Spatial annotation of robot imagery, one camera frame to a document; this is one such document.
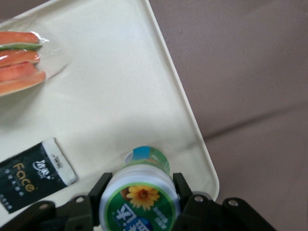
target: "black packet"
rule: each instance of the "black packet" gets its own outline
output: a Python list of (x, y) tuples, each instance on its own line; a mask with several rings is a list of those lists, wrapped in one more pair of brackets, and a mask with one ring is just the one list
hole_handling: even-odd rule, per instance
[(48, 139), (0, 163), (0, 202), (12, 213), (76, 179), (55, 139)]

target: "green bottle label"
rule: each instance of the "green bottle label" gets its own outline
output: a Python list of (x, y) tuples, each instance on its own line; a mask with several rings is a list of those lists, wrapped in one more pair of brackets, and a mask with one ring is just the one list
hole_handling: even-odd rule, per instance
[(170, 175), (169, 162), (165, 155), (156, 148), (142, 146), (135, 148), (125, 158), (123, 167), (146, 164), (155, 166)]
[(147, 183), (125, 185), (116, 190), (104, 214), (110, 231), (168, 231), (176, 219), (170, 197)]

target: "green vegetable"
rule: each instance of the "green vegetable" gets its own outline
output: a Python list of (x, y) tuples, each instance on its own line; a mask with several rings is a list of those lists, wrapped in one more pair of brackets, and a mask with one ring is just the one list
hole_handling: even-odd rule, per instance
[(0, 45), (0, 51), (3, 51), (3, 50), (36, 51), (42, 46), (43, 45), (37, 44), (37, 43), (25, 43), (25, 42), (7, 43), (7, 44)]

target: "orange vegetable slice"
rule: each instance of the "orange vegetable slice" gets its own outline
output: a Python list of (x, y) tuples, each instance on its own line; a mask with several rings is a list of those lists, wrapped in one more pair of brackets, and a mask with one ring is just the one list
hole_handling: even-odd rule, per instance
[(0, 67), (30, 62), (37, 64), (39, 55), (35, 51), (5, 50), (0, 51)]
[(0, 68), (0, 82), (30, 76), (38, 70), (32, 63), (16, 64)]
[(30, 88), (43, 82), (46, 78), (44, 71), (38, 71), (30, 76), (0, 82), (0, 96)]
[(0, 44), (6, 43), (38, 43), (38, 37), (31, 32), (0, 31)]

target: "plastic bag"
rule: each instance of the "plastic bag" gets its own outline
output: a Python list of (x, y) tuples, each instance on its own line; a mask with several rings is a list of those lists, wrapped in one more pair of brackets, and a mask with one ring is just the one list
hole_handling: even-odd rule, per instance
[[(0, 31), (32, 32), (38, 37), (39, 44), (41, 44), (42, 47), (37, 50), (40, 61), (35, 64), (35, 67), (37, 70), (45, 72), (46, 80), (60, 74), (70, 63), (70, 56), (67, 55), (63, 46), (58, 42), (60, 39), (55, 38), (53, 34), (48, 31), (47, 27), (37, 23), (35, 18), (0, 20), (0, 22), (2, 22), (0, 24)], [(19, 90), (1, 93), (0, 88), (0, 96), (16, 91)]]

